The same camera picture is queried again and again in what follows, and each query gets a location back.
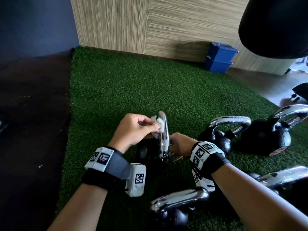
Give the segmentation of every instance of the blue wall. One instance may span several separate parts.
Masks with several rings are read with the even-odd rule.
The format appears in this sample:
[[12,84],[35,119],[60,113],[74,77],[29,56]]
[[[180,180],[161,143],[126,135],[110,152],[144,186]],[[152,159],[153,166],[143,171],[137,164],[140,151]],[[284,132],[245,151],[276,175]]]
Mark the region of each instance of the blue wall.
[[70,0],[0,0],[0,62],[79,45]]

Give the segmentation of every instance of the green carpet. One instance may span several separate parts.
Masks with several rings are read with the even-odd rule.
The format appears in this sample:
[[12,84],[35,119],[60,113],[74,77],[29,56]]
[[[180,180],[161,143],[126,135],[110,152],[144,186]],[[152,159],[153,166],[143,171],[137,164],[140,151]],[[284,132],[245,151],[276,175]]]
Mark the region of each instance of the green carpet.
[[[215,117],[266,118],[278,109],[229,75],[208,72],[193,63],[81,47],[73,56],[70,92],[72,120],[56,213],[79,187],[85,163],[97,147],[108,144],[126,113],[152,116],[162,110],[167,115],[170,134],[180,132],[197,138]],[[291,130],[292,147],[272,158],[232,152],[228,159],[239,169],[258,174],[308,165],[307,133],[305,126],[297,125]],[[135,151],[132,147],[125,154],[129,162],[133,162]],[[172,191],[193,187],[188,159],[172,163],[162,176],[147,175],[141,197],[130,198],[124,192],[125,181],[120,182],[108,192],[98,230],[143,230],[149,202],[158,190],[165,193],[160,188],[164,182]],[[190,230],[244,230],[236,216],[209,209],[198,209],[190,216]]]

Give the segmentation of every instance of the person's left hand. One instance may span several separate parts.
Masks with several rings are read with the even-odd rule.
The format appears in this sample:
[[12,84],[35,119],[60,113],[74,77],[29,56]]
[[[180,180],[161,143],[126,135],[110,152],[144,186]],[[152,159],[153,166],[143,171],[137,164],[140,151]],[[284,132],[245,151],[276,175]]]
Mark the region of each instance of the person's left hand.
[[139,143],[146,135],[156,132],[160,124],[141,114],[128,113],[121,120],[108,146],[125,153],[127,149]]

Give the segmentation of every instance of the metal handle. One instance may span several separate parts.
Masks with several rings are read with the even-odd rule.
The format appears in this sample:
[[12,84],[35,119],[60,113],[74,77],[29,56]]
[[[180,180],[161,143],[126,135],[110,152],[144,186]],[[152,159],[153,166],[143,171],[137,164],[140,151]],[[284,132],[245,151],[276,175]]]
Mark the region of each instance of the metal handle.
[[294,104],[294,105],[288,105],[286,107],[283,107],[279,110],[277,110],[275,113],[273,113],[267,121],[274,126],[281,122],[282,118],[288,115],[297,114],[294,117],[291,117],[290,119],[286,120],[285,123],[287,123],[290,128],[304,120],[308,116],[308,105],[305,104]]
[[257,177],[256,180],[267,187],[281,186],[290,182],[295,182],[308,177],[308,168],[305,166],[295,166],[277,172],[268,173]]
[[234,134],[238,134],[239,132],[244,131],[245,129],[247,129],[250,126],[251,119],[249,117],[245,117],[245,116],[223,116],[223,117],[214,118],[213,120],[211,120],[211,122],[208,126],[208,128],[212,129],[212,138],[215,139],[214,130],[217,126],[219,126],[221,124],[239,125],[239,126],[237,126],[237,127],[235,127],[234,129],[231,130]]
[[168,132],[168,124],[167,124],[167,118],[163,111],[159,111],[156,118],[161,118],[164,122],[164,131],[162,133],[158,134],[157,140],[160,143],[160,149],[159,149],[159,158],[164,160],[168,157],[169,153],[169,132]]
[[167,209],[191,205],[195,202],[205,201],[208,198],[209,193],[204,188],[178,191],[154,199],[151,202],[151,210],[155,212],[164,212]]

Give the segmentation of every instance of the wall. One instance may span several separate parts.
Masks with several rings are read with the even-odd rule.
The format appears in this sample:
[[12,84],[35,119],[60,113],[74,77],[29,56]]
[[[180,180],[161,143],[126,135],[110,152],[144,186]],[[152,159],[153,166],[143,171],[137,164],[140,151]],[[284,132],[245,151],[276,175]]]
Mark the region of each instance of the wall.
[[0,0],[0,62],[79,45],[70,0]]
[[285,71],[281,65],[288,63],[252,54],[238,42],[238,26],[248,1],[71,0],[71,3],[83,46],[203,62],[209,43],[218,41],[241,50],[234,67],[280,74]]

